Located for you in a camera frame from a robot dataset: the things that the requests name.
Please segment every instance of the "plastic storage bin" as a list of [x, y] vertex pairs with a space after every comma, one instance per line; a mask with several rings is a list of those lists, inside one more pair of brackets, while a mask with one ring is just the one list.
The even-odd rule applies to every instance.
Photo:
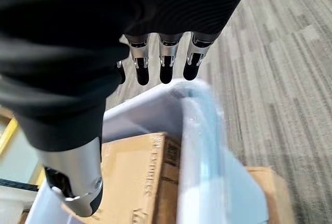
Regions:
[[[103, 142], [168, 132], [182, 138], [177, 224], [267, 223], [264, 193], [225, 147], [223, 112], [202, 81], [158, 85], [104, 115]], [[44, 182], [26, 223], [80, 223]]]

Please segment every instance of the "gray striped carpet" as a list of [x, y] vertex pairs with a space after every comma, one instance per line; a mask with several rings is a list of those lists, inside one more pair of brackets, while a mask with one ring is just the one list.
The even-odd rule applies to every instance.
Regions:
[[[188, 42], [186, 33], [175, 77]], [[127, 81], [107, 108], [160, 83], [156, 36], [147, 86], [130, 59], [124, 66]], [[332, 223], [332, 0], [242, 0], [199, 77], [223, 103], [236, 157], [285, 178], [298, 223]]]

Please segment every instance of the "robotic hand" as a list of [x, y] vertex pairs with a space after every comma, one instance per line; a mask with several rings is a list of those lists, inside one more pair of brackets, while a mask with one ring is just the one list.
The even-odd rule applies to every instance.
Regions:
[[130, 50], [147, 84], [156, 32], [168, 83], [180, 38], [191, 31], [184, 77], [192, 80], [239, 1], [0, 0], [0, 104], [13, 110], [49, 187], [76, 214], [90, 216], [101, 202], [102, 121], [106, 97], [125, 80], [121, 60]]

